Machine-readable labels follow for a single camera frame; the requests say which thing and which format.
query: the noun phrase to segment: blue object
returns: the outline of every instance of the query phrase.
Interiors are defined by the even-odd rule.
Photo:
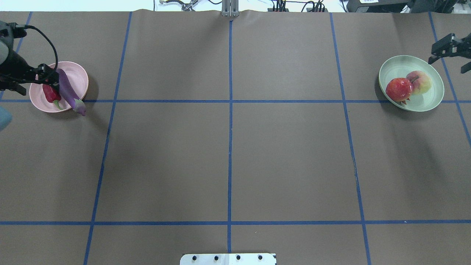
[[[0,131],[5,129],[5,127],[11,122],[12,118],[13,117],[6,109],[0,107]]]

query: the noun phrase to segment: pink plate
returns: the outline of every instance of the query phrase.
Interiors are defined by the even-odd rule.
[[[64,70],[69,78],[73,90],[77,93],[77,96],[79,96],[80,99],[83,99],[88,89],[88,75],[87,72],[85,72],[85,69],[74,62],[59,62],[57,67]],[[59,106],[62,110],[58,109],[54,103],[49,103],[42,91],[42,84],[32,83],[29,94],[31,103],[44,112],[61,112],[71,109],[69,103],[67,103],[64,98],[59,101]]]

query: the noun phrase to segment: gray table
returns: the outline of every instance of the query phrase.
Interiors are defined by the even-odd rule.
[[[89,74],[87,116],[10,91],[0,133],[2,264],[467,264],[471,75],[433,66],[444,101],[388,103],[388,58],[427,59],[470,15],[0,13]],[[52,63],[28,32],[30,65]]]

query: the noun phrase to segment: green plate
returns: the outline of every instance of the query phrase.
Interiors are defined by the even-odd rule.
[[[406,77],[412,71],[424,71],[432,80],[432,87],[430,90],[422,95],[411,95],[410,100],[406,100],[407,105],[399,104],[391,100],[386,95],[386,86],[388,83],[397,77]],[[443,80],[438,72],[424,60],[414,56],[399,55],[389,58],[381,66],[379,74],[380,87],[386,98],[394,105],[401,109],[409,111],[427,111],[435,108],[440,104],[445,94],[445,87]]]

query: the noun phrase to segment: white label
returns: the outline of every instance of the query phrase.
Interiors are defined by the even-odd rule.
[[[366,13],[370,7],[360,7],[355,11],[356,13]]]

